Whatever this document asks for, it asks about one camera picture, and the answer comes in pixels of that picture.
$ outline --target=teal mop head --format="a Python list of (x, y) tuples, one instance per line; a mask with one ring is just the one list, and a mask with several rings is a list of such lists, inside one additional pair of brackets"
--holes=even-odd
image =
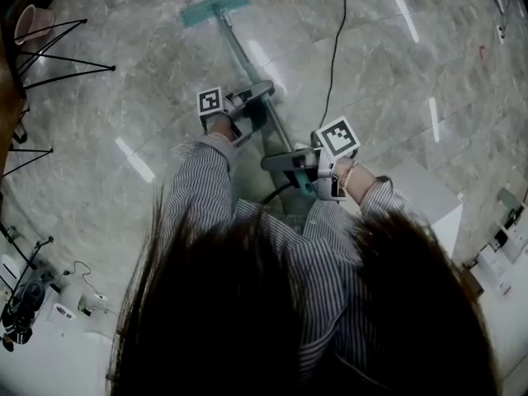
[(187, 28), (214, 17), (215, 8), (233, 10), (247, 6), (250, 3), (250, 0), (204, 0), (183, 9), (180, 13), (180, 18), (184, 27)]

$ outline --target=pink trash bin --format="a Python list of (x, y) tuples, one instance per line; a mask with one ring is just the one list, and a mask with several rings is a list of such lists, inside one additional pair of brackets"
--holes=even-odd
[(46, 35), (50, 30), (36, 32), (17, 40), (17, 37), (29, 34), (32, 31), (37, 31), (42, 28), (53, 26), (55, 22), (55, 14), (48, 9), (40, 9), (30, 4), (24, 9), (24, 12), (18, 18), (15, 27), (15, 42), (18, 45), (24, 44), (25, 41), (33, 40), (39, 36)]

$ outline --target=wooden table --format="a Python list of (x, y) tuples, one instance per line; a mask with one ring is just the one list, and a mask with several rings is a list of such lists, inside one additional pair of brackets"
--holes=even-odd
[(10, 58), (14, 40), (6, 35), (0, 20), (0, 172), (6, 167), (9, 146), (26, 100), (20, 78), (14, 76), (14, 58)]

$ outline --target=long hair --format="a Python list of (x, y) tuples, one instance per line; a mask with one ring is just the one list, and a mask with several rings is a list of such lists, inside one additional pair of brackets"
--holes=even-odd
[(161, 206), (121, 310), (108, 393), (293, 389), (288, 267), (259, 218), (197, 235), (186, 215), (165, 242)]
[(500, 394), (476, 297), (435, 234), (401, 212), (357, 221), (352, 240), (384, 384), (406, 394)]

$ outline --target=gray tile floor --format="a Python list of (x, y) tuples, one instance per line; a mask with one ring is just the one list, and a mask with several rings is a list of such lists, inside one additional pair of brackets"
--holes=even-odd
[[(56, 237), (44, 255), (59, 270), (73, 260), (89, 264), (113, 306), (134, 268), (153, 195), (177, 170), (170, 149), (200, 135), (196, 92), (248, 83), (214, 21), (182, 27), (179, 11), (199, 1), (52, 5), (57, 21), (89, 22), (51, 54), (118, 69), (28, 92), (26, 147), (55, 152), (4, 181), (6, 215), (31, 238)], [(375, 172), (413, 158), (465, 203), (458, 262), (493, 235), (504, 215), (499, 189), (521, 197), (528, 187), (528, 14), (518, 1), (511, 0), (501, 44), (493, 0), (348, 0), (328, 120), (349, 118), (364, 144), (359, 158)], [(232, 13), (252, 61), (275, 81), (276, 106), (295, 141), (307, 142), (321, 120), (341, 10), (342, 0), (252, 0)], [(27, 80), (73, 71), (43, 60)], [(258, 149), (245, 154), (252, 151), (257, 160)], [(251, 160), (241, 161), (242, 176), (254, 177)]]

